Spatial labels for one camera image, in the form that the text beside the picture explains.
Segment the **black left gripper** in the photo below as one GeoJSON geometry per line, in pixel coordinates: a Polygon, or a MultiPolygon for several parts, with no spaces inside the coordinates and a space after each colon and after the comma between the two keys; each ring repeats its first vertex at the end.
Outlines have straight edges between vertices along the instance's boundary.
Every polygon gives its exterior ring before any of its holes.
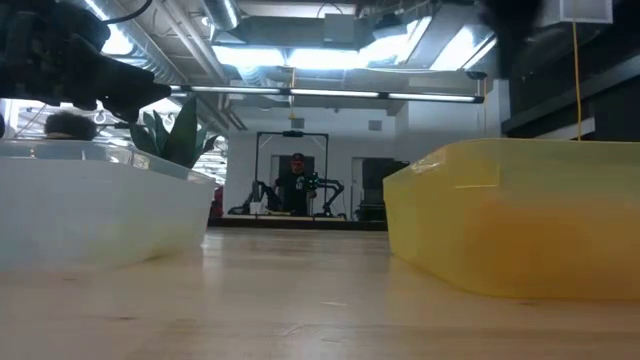
{"type": "Polygon", "coordinates": [[[140,109],[171,94],[152,72],[137,67],[115,70],[78,35],[66,39],[9,30],[0,35],[0,97],[71,103],[105,110],[136,123],[140,109]]]}

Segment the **white translucent plastic bin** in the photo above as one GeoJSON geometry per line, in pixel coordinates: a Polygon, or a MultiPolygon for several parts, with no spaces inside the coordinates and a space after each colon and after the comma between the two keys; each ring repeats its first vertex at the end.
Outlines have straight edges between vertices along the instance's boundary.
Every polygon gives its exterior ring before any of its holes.
{"type": "Polygon", "coordinates": [[[134,147],[0,140],[0,271],[101,269],[204,239],[211,178],[134,147]]]}

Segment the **yellow translucent plastic bin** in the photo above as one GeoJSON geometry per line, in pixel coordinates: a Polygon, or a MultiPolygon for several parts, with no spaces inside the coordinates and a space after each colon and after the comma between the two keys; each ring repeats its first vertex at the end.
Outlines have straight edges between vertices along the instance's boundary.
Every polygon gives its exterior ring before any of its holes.
{"type": "Polygon", "coordinates": [[[640,300],[640,143],[479,139],[384,181],[392,253],[495,297],[640,300]]]}

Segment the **green leafy plant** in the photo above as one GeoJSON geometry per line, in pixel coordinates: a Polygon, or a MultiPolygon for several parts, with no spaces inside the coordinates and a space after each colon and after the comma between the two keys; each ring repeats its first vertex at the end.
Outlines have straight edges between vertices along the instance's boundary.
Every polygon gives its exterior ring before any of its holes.
{"type": "Polygon", "coordinates": [[[156,112],[144,113],[144,124],[130,124],[129,132],[135,147],[174,164],[192,169],[200,157],[210,152],[218,135],[208,136],[205,128],[199,129],[198,100],[190,98],[167,130],[163,118],[156,112]]]}

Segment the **person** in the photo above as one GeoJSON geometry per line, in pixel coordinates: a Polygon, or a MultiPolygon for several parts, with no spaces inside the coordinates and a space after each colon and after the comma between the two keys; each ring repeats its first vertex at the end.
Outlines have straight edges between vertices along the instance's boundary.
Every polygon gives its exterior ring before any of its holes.
{"type": "Polygon", "coordinates": [[[292,216],[308,216],[309,202],[317,196],[315,190],[306,186],[305,156],[302,153],[294,153],[290,161],[291,169],[279,176],[273,185],[275,190],[282,190],[282,211],[292,216]]]}
{"type": "Polygon", "coordinates": [[[98,128],[85,116],[62,111],[47,117],[44,133],[49,139],[92,141],[98,135],[98,128]]]}

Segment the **red object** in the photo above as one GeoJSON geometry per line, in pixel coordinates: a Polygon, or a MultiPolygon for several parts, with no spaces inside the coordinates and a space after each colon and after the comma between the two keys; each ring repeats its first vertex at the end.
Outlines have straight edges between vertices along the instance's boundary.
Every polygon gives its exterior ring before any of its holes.
{"type": "Polygon", "coordinates": [[[209,218],[210,219],[220,218],[220,217],[223,216],[223,214],[224,214],[224,211],[223,211],[223,196],[224,196],[224,187],[223,186],[219,186],[214,191],[214,197],[213,197],[213,200],[211,202],[210,211],[209,211],[209,218]]]}

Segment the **background station table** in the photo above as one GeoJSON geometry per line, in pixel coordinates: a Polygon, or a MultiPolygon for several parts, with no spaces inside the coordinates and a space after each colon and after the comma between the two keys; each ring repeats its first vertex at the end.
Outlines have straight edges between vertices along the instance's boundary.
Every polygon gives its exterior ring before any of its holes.
{"type": "Polygon", "coordinates": [[[387,231],[380,221],[347,221],[341,217],[294,217],[278,215],[227,215],[210,218],[209,228],[265,228],[295,230],[387,231]]]}

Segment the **black cabinet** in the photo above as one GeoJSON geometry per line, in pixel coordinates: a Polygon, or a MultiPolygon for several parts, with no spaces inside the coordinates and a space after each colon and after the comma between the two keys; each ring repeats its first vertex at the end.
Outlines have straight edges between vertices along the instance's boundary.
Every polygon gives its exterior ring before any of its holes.
{"type": "Polygon", "coordinates": [[[366,158],[362,164],[363,197],[357,210],[357,218],[364,222],[385,222],[383,180],[409,165],[406,161],[391,158],[366,158]]]}

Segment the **white ceiling vent box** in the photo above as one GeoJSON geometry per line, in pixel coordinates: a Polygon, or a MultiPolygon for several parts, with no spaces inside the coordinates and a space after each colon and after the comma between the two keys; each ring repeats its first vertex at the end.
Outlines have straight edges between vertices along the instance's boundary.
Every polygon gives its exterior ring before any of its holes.
{"type": "Polygon", "coordinates": [[[613,1],[543,0],[538,25],[550,26],[562,22],[611,24],[613,1]]]}

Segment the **spiral silver air duct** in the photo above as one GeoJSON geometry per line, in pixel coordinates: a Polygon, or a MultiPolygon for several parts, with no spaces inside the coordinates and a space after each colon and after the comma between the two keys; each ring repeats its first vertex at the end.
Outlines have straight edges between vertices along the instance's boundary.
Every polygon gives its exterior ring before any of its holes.
{"type": "MultiPolygon", "coordinates": [[[[134,8],[127,10],[127,0],[69,0],[74,5],[89,10],[100,20],[124,17],[140,8],[144,0],[132,0],[134,8]]],[[[102,53],[115,60],[151,71],[156,80],[166,84],[187,82],[186,76],[162,52],[159,45],[141,26],[141,17],[119,24],[110,24],[111,36],[102,53]]]]}

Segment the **round silver air duct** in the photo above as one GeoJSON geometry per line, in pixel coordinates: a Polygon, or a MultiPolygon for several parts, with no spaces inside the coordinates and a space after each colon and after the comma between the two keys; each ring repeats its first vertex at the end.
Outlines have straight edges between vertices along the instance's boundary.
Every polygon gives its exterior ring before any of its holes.
{"type": "Polygon", "coordinates": [[[241,21],[241,9],[236,0],[201,0],[211,25],[216,30],[229,31],[241,21]]]}

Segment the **black background station frame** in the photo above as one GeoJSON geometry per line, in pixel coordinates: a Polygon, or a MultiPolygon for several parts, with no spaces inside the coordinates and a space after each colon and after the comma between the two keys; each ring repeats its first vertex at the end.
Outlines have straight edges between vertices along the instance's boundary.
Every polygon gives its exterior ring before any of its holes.
{"type": "MultiPolygon", "coordinates": [[[[321,137],[324,139],[325,141],[325,145],[324,145],[324,155],[325,155],[325,160],[324,160],[324,175],[327,176],[329,171],[328,171],[328,163],[329,163],[329,140],[330,140],[330,135],[327,133],[306,133],[303,131],[297,131],[297,130],[286,130],[286,131],[281,131],[281,132],[275,132],[275,131],[258,131],[256,133],[256,140],[255,140],[255,162],[254,162],[254,182],[257,183],[258,182],[258,175],[259,175],[259,158],[260,158],[260,150],[262,148],[263,145],[266,145],[268,143],[268,140],[265,140],[264,142],[261,142],[261,137],[263,135],[269,135],[269,136],[281,136],[281,137],[285,137],[285,138],[303,138],[303,137],[321,137]]],[[[329,180],[326,178],[320,178],[318,175],[313,175],[312,176],[312,180],[308,181],[308,185],[310,187],[310,189],[316,190],[318,188],[324,188],[325,190],[328,189],[328,185],[329,185],[329,180]]]]}

